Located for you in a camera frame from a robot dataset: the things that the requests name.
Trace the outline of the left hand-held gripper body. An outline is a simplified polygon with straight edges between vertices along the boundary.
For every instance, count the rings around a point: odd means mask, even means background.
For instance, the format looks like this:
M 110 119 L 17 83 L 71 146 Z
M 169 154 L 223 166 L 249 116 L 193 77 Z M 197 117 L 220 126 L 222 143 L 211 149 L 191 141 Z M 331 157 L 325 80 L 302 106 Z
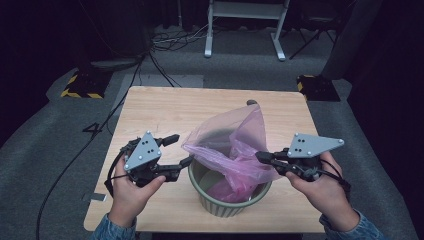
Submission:
M 156 139 L 147 131 L 132 145 L 131 154 L 124 157 L 124 170 L 138 187 L 144 187 L 156 177 L 161 156 Z

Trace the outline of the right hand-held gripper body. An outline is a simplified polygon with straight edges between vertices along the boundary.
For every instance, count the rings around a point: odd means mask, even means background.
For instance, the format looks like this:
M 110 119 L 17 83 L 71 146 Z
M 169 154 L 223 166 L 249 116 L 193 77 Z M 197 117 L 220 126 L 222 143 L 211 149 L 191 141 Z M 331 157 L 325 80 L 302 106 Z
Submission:
M 283 151 L 283 171 L 312 182 L 323 173 L 320 155 L 344 145 L 343 139 L 295 133 L 291 145 Z

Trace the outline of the pink plastic trash bag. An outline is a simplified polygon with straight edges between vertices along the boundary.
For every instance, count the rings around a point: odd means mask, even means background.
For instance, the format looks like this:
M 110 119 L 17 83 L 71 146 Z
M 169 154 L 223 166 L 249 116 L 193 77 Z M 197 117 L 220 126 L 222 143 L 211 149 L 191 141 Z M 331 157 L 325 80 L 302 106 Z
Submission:
M 190 133 L 182 148 L 224 176 L 207 190 L 222 202 L 245 202 L 257 186 L 280 178 L 256 157 L 257 152 L 267 150 L 265 123 L 257 104 L 209 118 Z

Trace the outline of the green ribbed trash bin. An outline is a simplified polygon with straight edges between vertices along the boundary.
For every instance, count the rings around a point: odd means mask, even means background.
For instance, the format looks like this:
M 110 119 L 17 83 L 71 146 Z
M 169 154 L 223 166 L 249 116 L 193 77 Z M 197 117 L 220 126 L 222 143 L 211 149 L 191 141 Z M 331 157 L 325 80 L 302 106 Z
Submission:
M 210 194 L 210 190 L 216 184 L 226 182 L 223 174 L 206 168 L 196 160 L 189 166 L 188 174 L 193 187 L 199 194 L 199 200 L 204 209 L 210 214 L 222 218 L 233 217 L 242 212 L 246 207 L 257 203 L 268 193 L 271 187 L 271 182 L 262 183 L 248 195 L 245 201 L 236 203 L 223 202 Z

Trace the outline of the person's left hand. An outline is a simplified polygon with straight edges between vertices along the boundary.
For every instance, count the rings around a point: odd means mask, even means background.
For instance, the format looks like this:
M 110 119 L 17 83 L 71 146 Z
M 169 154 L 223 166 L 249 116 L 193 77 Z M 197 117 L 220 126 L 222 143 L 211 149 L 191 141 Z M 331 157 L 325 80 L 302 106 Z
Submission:
M 113 204 L 108 218 L 120 227 L 129 228 L 134 219 L 144 210 L 148 200 L 160 189 L 166 178 L 159 176 L 146 186 L 139 188 L 124 171 L 125 161 L 120 159 L 115 167 L 113 180 Z

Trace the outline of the person's right hand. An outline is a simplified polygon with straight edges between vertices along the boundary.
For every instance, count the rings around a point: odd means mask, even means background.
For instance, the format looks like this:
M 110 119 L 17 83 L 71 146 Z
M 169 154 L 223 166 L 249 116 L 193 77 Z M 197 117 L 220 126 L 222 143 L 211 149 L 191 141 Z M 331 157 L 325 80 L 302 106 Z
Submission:
M 322 175 L 318 180 L 307 182 L 292 172 L 288 172 L 286 177 L 328 219 L 334 231 L 348 232 L 359 224 L 359 214 L 352 208 L 344 189 L 335 179 Z

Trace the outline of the black yellow striped stand base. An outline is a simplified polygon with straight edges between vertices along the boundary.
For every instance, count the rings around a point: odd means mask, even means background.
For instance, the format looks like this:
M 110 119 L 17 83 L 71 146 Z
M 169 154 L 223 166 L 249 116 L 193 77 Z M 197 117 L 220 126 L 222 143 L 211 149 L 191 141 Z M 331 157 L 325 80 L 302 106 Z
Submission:
M 103 99 L 113 73 L 88 74 L 76 71 L 69 79 L 61 97 Z
M 325 79 L 322 75 L 300 75 L 296 82 L 298 91 L 307 101 L 340 101 L 332 81 Z

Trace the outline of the grey tape strip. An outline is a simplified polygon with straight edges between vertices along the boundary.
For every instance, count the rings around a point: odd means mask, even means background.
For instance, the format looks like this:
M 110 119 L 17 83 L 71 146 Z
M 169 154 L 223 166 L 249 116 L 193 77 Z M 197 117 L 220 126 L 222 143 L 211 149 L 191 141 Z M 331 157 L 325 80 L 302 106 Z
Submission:
M 82 200 L 84 202 L 91 202 L 91 201 L 105 201 L 107 198 L 106 194 L 102 193 L 85 193 L 82 197 Z

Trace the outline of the black tripod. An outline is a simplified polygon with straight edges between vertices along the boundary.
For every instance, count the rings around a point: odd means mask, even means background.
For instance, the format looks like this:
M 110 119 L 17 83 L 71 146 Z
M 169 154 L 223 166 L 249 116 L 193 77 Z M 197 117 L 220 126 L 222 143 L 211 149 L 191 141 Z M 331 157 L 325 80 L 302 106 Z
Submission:
M 303 51 L 312 41 L 318 40 L 323 33 L 328 36 L 332 44 L 337 42 L 338 37 L 330 34 L 331 31 L 337 30 L 339 24 L 336 16 L 317 16 L 302 13 L 301 21 L 303 22 L 303 29 L 312 31 L 313 36 L 310 39 L 306 39 L 301 29 L 299 29 L 299 33 L 304 40 L 304 44 L 289 57 L 290 60 Z

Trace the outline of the grey curtain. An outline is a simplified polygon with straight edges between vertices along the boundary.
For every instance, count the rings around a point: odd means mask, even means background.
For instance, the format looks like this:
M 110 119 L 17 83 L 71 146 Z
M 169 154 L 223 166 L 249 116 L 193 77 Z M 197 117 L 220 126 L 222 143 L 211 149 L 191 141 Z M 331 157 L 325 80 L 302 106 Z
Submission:
M 365 36 L 373 24 L 383 0 L 357 0 L 352 13 L 320 75 L 339 80 L 349 69 Z

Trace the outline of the white metal table frame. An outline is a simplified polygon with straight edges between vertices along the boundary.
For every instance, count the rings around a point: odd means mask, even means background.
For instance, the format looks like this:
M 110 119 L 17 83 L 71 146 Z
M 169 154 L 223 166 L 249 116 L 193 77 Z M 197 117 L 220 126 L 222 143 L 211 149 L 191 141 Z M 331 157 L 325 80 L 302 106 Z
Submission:
M 279 38 L 282 27 L 287 15 L 291 0 L 284 0 L 280 4 L 268 3 L 246 3 L 246 2 L 224 2 L 219 0 L 209 0 L 208 7 L 208 28 L 205 42 L 204 56 L 209 58 L 212 56 L 213 45 L 213 21 L 215 18 L 245 18 L 245 19 L 262 19 L 277 20 L 277 28 L 275 32 L 270 34 L 271 40 L 280 61 L 285 61 L 286 56 L 280 44 Z

